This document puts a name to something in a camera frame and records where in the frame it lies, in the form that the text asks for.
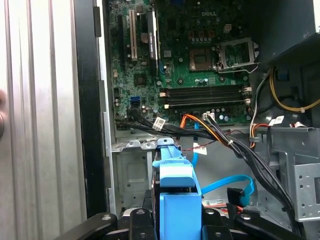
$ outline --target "metal bracket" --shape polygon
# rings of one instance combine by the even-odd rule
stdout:
[[[154,150],[157,147],[157,140],[130,140],[112,144],[113,153],[121,153],[123,150],[140,148],[144,151]]]

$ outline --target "pci slot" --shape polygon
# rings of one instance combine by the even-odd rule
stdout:
[[[150,73],[152,76],[158,75],[158,38],[157,38],[157,19],[155,9],[147,12],[148,36],[149,36],[149,56]]]
[[[130,27],[130,42],[131,42],[131,59],[132,61],[138,61],[136,11],[135,10],[129,10],[129,27]]]
[[[122,70],[126,71],[126,50],[125,50],[125,34],[124,34],[124,21],[123,16],[117,16],[118,21],[118,34],[119,34],[119,44],[118,44],[118,52],[120,58],[120,66]]]

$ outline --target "sata port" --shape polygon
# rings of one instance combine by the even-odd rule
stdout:
[[[130,104],[133,106],[140,105],[141,98],[139,96],[132,96],[130,97]]]

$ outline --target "yellow wire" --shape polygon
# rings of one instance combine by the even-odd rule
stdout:
[[[314,106],[320,104],[320,99],[318,99],[317,101],[315,101],[314,103],[308,105],[308,106],[304,106],[304,107],[290,107],[290,106],[286,106],[284,104],[282,104],[278,97],[277,97],[277,94],[276,94],[276,90],[275,90],[275,85],[274,85],[274,81],[275,81],[275,78],[274,78],[274,74],[275,74],[275,71],[274,69],[271,70],[270,72],[270,90],[271,90],[271,93],[272,93],[272,96],[274,98],[274,100],[282,107],[284,108],[285,110],[288,110],[288,111],[291,111],[291,112],[302,112],[304,113],[306,110],[308,109],[311,109],[313,108]]]
[[[200,120],[199,118],[197,118],[197,117],[195,117],[195,116],[193,116],[193,115],[186,114],[185,116],[187,116],[187,117],[189,117],[189,118],[191,118],[191,119],[193,119],[193,120],[201,123],[201,125],[202,125],[205,129],[207,129],[208,132],[210,132],[220,143],[222,143],[223,145],[225,145],[225,144],[221,141],[221,139],[219,138],[219,136],[218,136],[214,131],[212,131],[212,129],[211,129],[205,122],[203,122],[202,120]]]

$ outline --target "red wire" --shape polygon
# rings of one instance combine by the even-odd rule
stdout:
[[[239,133],[241,133],[241,134],[245,134],[244,132],[236,129],[236,130],[232,130],[232,131],[227,132],[226,135],[230,135],[230,134],[232,134],[232,133],[234,133],[234,132],[239,132]],[[211,141],[211,142],[206,143],[206,144],[203,144],[203,145],[199,145],[199,146],[195,146],[195,147],[191,147],[191,148],[187,148],[187,149],[182,149],[182,151],[185,152],[185,151],[191,151],[191,150],[193,150],[193,149],[203,148],[203,147],[208,146],[208,145],[210,145],[210,144],[212,144],[212,143],[214,143],[214,142],[215,142],[215,141]]]

